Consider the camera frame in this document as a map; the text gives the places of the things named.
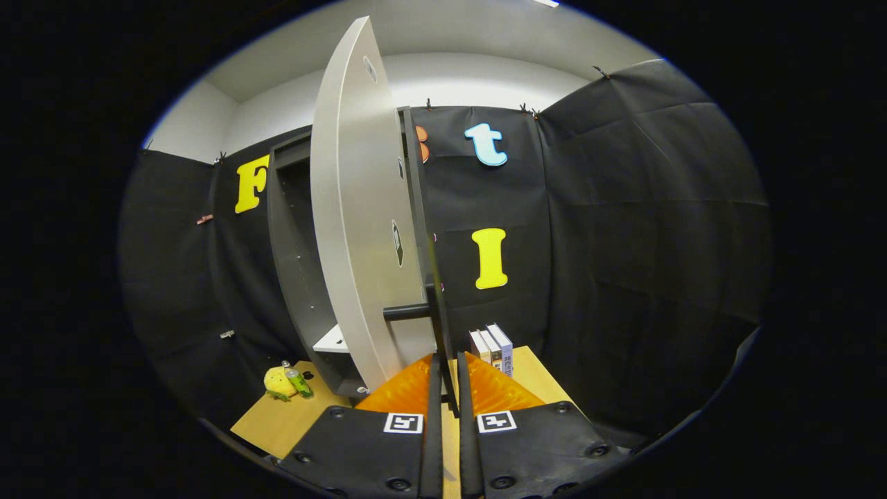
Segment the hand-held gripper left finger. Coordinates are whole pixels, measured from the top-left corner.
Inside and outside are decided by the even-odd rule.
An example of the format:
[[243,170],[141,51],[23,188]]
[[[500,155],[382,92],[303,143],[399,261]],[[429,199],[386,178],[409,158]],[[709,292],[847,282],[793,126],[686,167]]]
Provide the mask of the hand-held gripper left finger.
[[437,354],[415,361],[357,407],[330,405],[276,468],[335,498],[440,498]]

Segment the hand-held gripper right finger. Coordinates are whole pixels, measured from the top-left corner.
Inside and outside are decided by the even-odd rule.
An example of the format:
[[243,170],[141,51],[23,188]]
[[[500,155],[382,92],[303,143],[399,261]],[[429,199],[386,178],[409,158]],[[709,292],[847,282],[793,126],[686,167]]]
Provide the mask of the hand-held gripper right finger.
[[472,354],[456,360],[463,498],[563,498],[600,481],[628,453],[571,401],[518,398]]

